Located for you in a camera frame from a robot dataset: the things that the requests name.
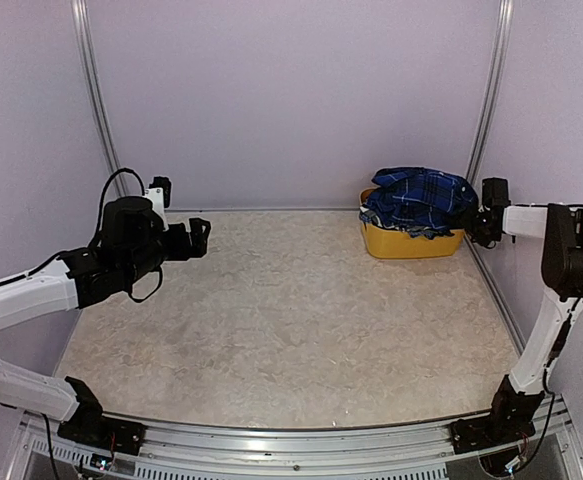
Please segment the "yellow plastic basket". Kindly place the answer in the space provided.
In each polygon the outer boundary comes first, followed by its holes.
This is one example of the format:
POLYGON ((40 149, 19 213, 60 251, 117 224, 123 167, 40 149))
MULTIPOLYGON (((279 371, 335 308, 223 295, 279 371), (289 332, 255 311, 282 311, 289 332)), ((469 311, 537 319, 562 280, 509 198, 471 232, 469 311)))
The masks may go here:
POLYGON ((360 194, 360 207, 362 205, 367 205, 369 208, 379 207, 381 210, 404 206, 407 208, 405 213, 395 213, 395 216, 402 218, 407 215, 424 215, 424 209, 428 207, 454 228, 453 235, 450 237, 412 238, 407 233, 387 231, 362 222, 361 233, 367 252, 378 259, 405 260, 452 256, 465 237, 465 230, 460 228, 454 216, 449 219, 445 209, 436 210, 434 205, 419 199, 419 194, 413 196, 409 193, 405 195, 398 193, 395 195, 393 192, 385 192, 384 188, 368 188, 360 194))

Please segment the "blue plaid long sleeve shirt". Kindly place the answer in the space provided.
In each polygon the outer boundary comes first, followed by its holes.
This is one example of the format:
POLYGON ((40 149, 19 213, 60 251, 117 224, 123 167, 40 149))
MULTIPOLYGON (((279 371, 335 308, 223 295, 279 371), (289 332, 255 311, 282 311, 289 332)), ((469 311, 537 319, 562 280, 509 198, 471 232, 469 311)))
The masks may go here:
POLYGON ((359 218, 383 230, 427 239, 449 237, 470 225, 478 195, 461 176, 425 167, 378 170, 359 218))

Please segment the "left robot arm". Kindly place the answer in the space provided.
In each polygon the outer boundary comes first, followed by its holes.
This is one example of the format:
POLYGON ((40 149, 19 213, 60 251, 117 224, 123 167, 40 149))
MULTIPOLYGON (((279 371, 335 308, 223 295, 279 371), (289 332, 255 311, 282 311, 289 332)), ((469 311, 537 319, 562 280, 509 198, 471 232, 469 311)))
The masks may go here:
MULTIPOLYGON (((0 280, 0 331, 57 312, 84 310, 109 297, 133 294, 144 276, 163 273, 166 262, 206 255, 209 221, 171 224, 160 189, 102 206, 85 247, 61 251, 29 272, 0 280)), ((92 445, 111 434, 108 418, 79 380, 38 374, 0 359, 0 404, 60 422, 92 445)))

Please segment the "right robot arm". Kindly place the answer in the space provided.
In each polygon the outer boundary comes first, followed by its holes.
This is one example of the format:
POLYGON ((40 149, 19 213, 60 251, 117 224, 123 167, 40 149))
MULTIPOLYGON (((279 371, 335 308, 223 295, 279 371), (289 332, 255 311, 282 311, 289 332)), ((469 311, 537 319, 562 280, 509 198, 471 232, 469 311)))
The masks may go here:
POLYGON ((583 204, 514 205, 508 181, 482 181, 482 205, 473 241, 491 247, 507 235, 543 241, 544 283, 538 317, 525 348, 505 384, 516 397, 543 396, 555 361, 583 310, 583 204))

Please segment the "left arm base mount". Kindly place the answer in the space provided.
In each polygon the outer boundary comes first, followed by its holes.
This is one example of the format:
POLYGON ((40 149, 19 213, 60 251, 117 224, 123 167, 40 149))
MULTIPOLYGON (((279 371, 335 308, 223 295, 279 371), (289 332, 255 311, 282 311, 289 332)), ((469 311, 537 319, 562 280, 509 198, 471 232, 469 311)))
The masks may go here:
POLYGON ((103 407, 85 382, 70 376, 65 381, 76 394, 78 406, 57 430, 60 438, 78 444, 137 456, 147 427, 139 422, 106 416, 103 407))

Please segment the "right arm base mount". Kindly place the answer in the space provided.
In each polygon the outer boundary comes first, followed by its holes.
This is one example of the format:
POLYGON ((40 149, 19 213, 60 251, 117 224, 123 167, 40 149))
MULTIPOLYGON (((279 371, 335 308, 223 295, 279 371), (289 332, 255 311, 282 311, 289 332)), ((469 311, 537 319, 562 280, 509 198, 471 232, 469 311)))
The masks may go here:
POLYGON ((486 415, 460 419, 449 425, 455 454, 488 449, 531 437, 536 433, 533 418, 545 398, 517 392, 508 375, 501 381, 486 415))

